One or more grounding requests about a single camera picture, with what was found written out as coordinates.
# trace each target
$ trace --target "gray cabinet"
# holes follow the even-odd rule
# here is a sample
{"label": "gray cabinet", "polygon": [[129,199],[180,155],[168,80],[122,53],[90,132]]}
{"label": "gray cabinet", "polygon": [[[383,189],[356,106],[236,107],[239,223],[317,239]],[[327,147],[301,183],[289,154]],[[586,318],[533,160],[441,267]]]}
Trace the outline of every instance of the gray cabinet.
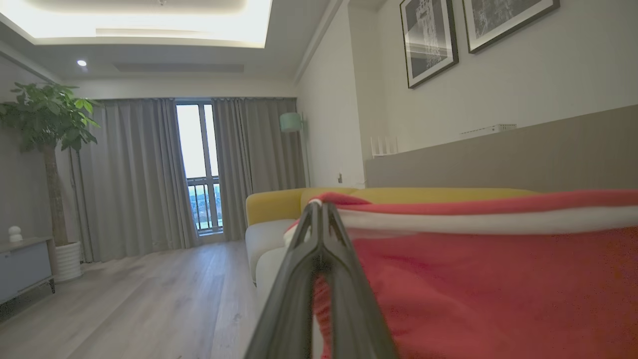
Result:
{"label": "gray cabinet", "polygon": [[0,303],[46,281],[54,291],[49,242],[50,238],[33,238],[0,244]]}
{"label": "gray cabinet", "polygon": [[0,253],[0,303],[9,300],[18,292],[13,275],[11,275],[11,252]]}
{"label": "gray cabinet", "polygon": [[19,289],[24,289],[51,276],[46,243],[12,252],[11,268]]}

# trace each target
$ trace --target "red blanket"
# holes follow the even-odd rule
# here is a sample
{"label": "red blanket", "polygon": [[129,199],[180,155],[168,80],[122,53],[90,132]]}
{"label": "red blanket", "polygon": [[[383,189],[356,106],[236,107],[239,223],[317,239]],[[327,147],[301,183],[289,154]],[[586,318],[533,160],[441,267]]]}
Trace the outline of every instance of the red blanket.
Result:
{"label": "red blanket", "polygon": [[[403,359],[638,358],[638,191],[316,200],[339,208]],[[321,279],[314,310],[329,358]]]}

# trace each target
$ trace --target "picture frame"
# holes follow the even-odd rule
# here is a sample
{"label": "picture frame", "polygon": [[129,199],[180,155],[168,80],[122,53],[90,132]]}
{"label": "picture frame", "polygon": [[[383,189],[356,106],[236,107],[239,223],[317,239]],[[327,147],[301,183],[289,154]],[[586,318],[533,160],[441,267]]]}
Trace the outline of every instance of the picture frame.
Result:
{"label": "picture frame", "polygon": [[560,7],[560,0],[463,0],[468,51],[476,54]]}
{"label": "picture frame", "polygon": [[401,27],[408,87],[458,64],[452,0],[403,0]]}

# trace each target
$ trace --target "lamp shade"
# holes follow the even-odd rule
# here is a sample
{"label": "lamp shade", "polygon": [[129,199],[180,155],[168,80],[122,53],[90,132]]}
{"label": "lamp shade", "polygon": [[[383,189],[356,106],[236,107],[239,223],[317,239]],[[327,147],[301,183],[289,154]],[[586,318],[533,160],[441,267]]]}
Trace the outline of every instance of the lamp shade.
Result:
{"label": "lamp shade", "polygon": [[289,112],[279,117],[279,127],[282,132],[301,131],[301,115],[296,112]]}

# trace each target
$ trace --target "wooden floor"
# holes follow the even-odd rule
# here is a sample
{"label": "wooden floor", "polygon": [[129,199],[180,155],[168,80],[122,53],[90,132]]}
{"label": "wooden floor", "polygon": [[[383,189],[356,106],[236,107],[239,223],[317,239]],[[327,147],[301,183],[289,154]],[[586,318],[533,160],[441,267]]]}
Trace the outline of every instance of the wooden floor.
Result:
{"label": "wooden floor", "polygon": [[244,242],[84,271],[0,325],[0,358],[242,358],[256,323]]}

